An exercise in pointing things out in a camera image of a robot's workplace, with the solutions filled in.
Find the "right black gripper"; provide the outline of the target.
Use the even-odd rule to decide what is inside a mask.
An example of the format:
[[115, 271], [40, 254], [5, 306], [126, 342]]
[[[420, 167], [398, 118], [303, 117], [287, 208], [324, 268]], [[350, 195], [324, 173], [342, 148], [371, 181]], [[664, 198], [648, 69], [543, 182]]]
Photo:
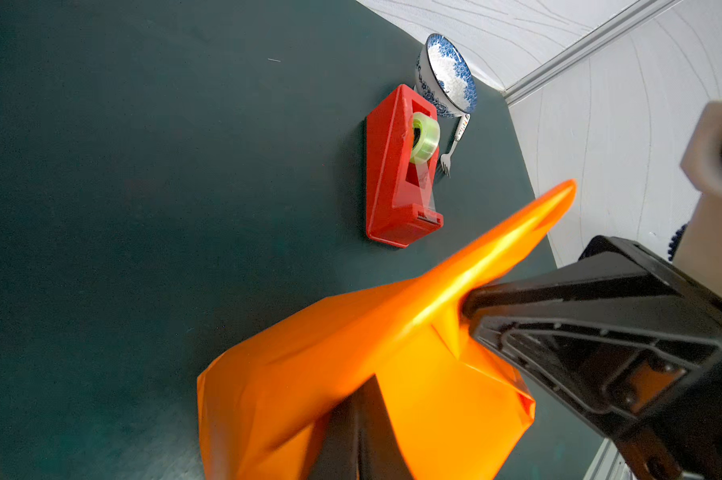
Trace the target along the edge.
[[611, 437], [641, 479], [722, 479], [722, 298], [637, 242], [472, 290], [471, 337]]

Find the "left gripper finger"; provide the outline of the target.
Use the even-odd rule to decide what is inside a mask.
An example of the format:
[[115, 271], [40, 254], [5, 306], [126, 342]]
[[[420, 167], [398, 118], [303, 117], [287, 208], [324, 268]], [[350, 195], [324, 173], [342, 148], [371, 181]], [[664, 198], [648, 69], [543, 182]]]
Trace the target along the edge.
[[310, 479], [402, 480], [413, 477], [373, 376], [331, 412]]

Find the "orange wrapping paper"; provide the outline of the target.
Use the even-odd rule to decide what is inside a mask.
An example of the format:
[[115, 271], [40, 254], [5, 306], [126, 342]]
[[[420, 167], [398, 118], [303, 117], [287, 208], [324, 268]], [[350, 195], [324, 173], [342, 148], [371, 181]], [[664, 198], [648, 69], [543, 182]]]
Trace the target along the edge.
[[472, 339], [462, 306], [534, 250], [576, 191], [565, 181], [429, 272], [324, 298], [217, 357], [197, 380], [205, 476], [306, 478], [331, 411], [373, 379], [413, 477], [495, 477], [536, 402]]

